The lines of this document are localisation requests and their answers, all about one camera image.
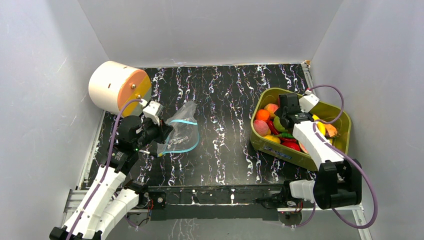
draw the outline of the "clear plastic bag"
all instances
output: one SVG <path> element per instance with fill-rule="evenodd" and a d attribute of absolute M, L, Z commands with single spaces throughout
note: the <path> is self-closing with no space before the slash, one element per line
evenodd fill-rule
<path fill-rule="evenodd" d="M 173 126 L 165 144 L 157 145 L 159 156 L 169 153 L 185 153 L 193 150 L 200 140 L 198 122 L 194 118 L 196 103 L 188 101 L 168 120 L 166 124 Z"/>

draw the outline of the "marble surface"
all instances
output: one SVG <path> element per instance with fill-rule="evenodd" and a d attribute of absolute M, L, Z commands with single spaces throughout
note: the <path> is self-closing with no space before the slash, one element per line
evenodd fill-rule
<path fill-rule="evenodd" d="M 185 102 L 197 104 L 200 143 L 187 153 L 153 158 L 139 154 L 127 180 L 149 186 L 220 186 L 280 184 L 310 178 L 303 168 L 258 152 L 250 144 L 250 120 L 261 93 L 273 87 L 303 93 L 308 87 L 300 64 L 147 68 L 152 99 L 171 117 Z M 87 189 L 106 158 L 114 115 L 106 113 Z"/>

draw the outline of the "white wall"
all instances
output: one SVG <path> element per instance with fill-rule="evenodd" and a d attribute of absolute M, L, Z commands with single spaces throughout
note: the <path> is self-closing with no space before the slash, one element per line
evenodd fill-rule
<path fill-rule="evenodd" d="M 423 13 L 419 0 L 345 0 L 311 63 L 316 85 L 344 93 L 353 121 L 350 155 L 377 191 L 375 240 L 424 236 Z M 318 94 L 340 104 L 336 93 Z M 369 219 L 367 190 L 363 203 Z"/>
<path fill-rule="evenodd" d="M 310 60 L 342 0 L 79 0 L 111 60 L 135 67 Z"/>
<path fill-rule="evenodd" d="M 1 239 L 62 223 L 101 110 L 88 81 L 107 55 L 77 0 L 0 1 Z"/>

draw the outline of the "black wire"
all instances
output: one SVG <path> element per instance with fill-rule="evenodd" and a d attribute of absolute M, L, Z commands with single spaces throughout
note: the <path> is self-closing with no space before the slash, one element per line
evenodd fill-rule
<path fill-rule="evenodd" d="M 140 227 L 140 225 L 144 222 L 144 221 L 146 221 L 146 220 L 149 220 L 149 218 L 145 218 L 145 219 L 143 219 L 139 224 L 138 224 L 138 226 Z"/>

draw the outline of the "red tomato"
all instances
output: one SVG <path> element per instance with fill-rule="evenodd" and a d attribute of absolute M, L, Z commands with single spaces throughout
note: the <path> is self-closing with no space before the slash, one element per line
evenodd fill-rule
<path fill-rule="evenodd" d="M 300 151 L 301 150 L 301 148 L 299 147 L 299 145 L 297 143 L 295 143 L 295 142 L 285 141 L 285 142 L 281 143 L 281 145 L 286 146 L 286 147 L 289 147 L 289 148 L 294 149 L 296 151 Z"/>

